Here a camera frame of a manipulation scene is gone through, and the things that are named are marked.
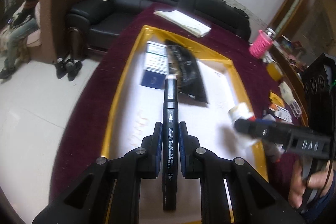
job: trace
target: plastic bag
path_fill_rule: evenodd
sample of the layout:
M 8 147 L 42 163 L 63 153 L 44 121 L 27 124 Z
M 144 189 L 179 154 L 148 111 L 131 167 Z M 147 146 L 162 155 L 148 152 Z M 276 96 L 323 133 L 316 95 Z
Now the plastic bag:
M 185 47 L 166 40 L 168 46 L 169 73 L 177 76 L 178 91 L 195 100 L 208 103 L 196 58 Z

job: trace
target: pink cup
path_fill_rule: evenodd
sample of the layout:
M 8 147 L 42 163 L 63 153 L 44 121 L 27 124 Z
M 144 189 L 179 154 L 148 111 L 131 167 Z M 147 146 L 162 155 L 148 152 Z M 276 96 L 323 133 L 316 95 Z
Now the pink cup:
M 250 46 L 249 51 L 255 58 L 262 58 L 265 52 L 272 46 L 272 39 L 265 32 L 259 30 L 259 35 Z

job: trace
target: black boots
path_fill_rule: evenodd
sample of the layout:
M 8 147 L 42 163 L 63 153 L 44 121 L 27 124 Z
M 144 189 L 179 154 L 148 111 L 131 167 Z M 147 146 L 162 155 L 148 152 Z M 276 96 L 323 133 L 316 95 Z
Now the black boots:
M 82 68 L 82 62 L 75 62 L 73 59 L 68 59 L 64 62 L 63 58 L 58 58 L 55 67 L 58 79 L 61 79 L 64 75 L 68 74 L 68 80 L 73 81 Z
M 67 74 L 67 70 L 65 69 L 63 58 L 57 59 L 57 63 L 55 64 L 55 67 L 56 67 L 56 76 L 58 79 L 63 78 L 63 76 Z
M 78 72 L 80 71 L 80 69 L 82 68 L 82 62 L 81 61 L 77 61 L 75 62 L 72 59 L 69 59 L 66 61 L 65 63 L 65 67 L 68 73 L 68 80 L 69 81 L 73 81 L 75 79 L 75 77 L 77 76 Z
M 8 79 L 14 72 L 16 71 L 16 68 L 3 68 L 2 71 L 0 72 L 0 79 Z

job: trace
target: hand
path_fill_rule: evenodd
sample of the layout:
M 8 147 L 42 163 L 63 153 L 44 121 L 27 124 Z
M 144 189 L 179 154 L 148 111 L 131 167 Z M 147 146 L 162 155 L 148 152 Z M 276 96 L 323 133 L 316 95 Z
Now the hand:
M 301 176 L 302 166 L 300 164 L 300 161 L 297 160 L 294 163 L 292 180 L 291 180 L 291 185 L 289 188 L 289 195 L 288 195 L 288 202 L 292 207 L 299 208 L 301 206 L 302 196 L 306 190 L 306 185 L 311 189 L 322 189 L 327 179 L 329 165 L 330 165 L 330 161 L 328 161 L 327 166 L 325 167 L 324 170 L 321 170 L 320 172 L 316 172 L 315 174 L 312 174 L 308 178 L 307 184 L 305 184 L 305 182 L 302 181 L 302 176 Z M 331 184 L 333 182 L 333 179 L 334 179 L 334 172 L 332 170 L 330 173 L 327 185 L 325 186 L 323 192 L 321 193 L 321 197 L 328 193 L 331 187 Z
M 10 23 L 10 28 L 13 30 L 13 29 L 16 29 L 17 25 L 14 25 L 14 21 L 15 20 L 12 20 L 11 23 Z

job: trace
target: black jacket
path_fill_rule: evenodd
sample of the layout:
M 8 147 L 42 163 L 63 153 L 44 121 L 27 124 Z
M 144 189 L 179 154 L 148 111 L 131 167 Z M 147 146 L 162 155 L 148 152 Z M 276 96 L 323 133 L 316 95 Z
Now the black jacket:
M 26 0 L 25 6 L 22 9 L 22 12 L 19 14 L 17 19 L 13 22 L 13 25 L 20 25 L 27 16 L 31 15 L 34 17 L 34 9 L 36 4 L 38 3 L 38 0 Z

